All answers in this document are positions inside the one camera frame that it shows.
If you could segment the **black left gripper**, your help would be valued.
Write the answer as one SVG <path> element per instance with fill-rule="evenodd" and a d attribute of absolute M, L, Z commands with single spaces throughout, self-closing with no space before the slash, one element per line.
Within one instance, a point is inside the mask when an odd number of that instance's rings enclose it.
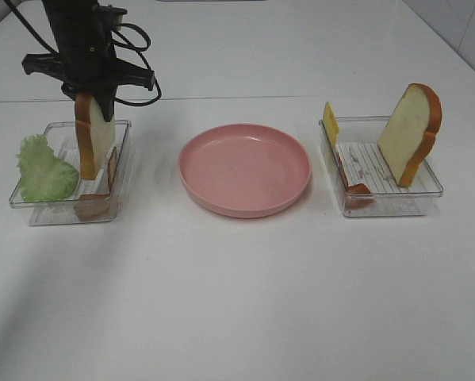
<path fill-rule="evenodd" d="M 43 6 L 57 49 L 26 55 L 22 60 L 26 74 L 58 79 L 63 82 L 61 91 L 72 101 L 82 90 L 92 90 L 105 121 L 114 117 L 117 90 L 103 88 L 154 88 L 155 74 L 148 63 L 139 67 L 115 52 L 120 47 L 141 55 L 151 46 L 143 29 L 122 21 L 127 10 L 97 1 L 44 1 Z"/>

